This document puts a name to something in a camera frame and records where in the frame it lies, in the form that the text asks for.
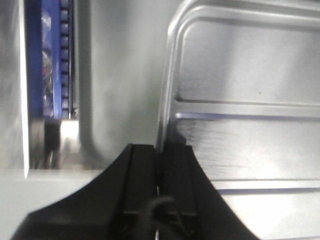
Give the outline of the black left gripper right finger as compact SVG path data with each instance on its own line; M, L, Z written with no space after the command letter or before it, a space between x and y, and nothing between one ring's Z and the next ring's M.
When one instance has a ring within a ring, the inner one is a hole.
M174 198L182 218L204 240L257 239L211 184L191 146L166 143L160 175L160 193Z

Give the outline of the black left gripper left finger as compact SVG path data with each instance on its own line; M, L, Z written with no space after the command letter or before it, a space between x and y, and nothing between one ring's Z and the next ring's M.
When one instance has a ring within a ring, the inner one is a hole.
M73 194L29 213L14 240L107 240L122 234L145 204L157 196L155 150L128 144L113 163Z

